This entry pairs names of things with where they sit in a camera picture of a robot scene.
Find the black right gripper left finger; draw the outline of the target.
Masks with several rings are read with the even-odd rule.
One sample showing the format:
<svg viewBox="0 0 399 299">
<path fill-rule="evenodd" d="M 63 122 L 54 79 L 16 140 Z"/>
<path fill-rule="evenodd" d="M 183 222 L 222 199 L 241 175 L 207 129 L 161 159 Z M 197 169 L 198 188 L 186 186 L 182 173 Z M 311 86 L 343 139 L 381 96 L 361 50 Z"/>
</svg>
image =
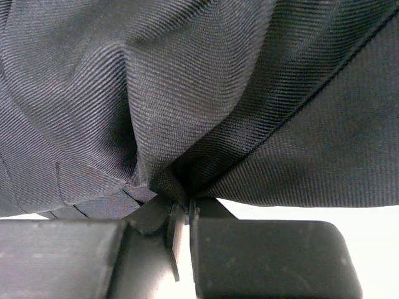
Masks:
<svg viewBox="0 0 399 299">
<path fill-rule="evenodd" d="M 1 297 L 155 298 L 179 279 L 183 226 L 160 196 L 122 220 L 3 220 Z"/>
</svg>

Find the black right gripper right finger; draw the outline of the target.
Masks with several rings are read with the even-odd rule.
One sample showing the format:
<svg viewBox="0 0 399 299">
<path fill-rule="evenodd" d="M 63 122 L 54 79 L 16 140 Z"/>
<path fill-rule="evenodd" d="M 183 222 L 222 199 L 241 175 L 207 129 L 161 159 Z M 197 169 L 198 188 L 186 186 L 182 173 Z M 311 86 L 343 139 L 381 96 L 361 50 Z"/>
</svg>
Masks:
<svg viewBox="0 0 399 299">
<path fill-rule="evenodd" d="M 240 220 L 217 199 L 190 203 L 198 298 L 362 298 L 343 235 L 331 223 Z"/>
</svg>

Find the black pleated skirt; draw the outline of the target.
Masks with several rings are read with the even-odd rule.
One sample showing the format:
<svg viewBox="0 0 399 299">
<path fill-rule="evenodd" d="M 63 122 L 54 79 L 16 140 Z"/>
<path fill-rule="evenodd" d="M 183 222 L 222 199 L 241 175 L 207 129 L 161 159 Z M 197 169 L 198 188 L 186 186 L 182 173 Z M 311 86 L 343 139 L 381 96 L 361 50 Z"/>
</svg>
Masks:
<svg viewBox="0 0 399 299">
<path fill-rule="evenodd" d="M 398 204 L 397 1 L 2 1 L 1 215 Z"/>
</svg>

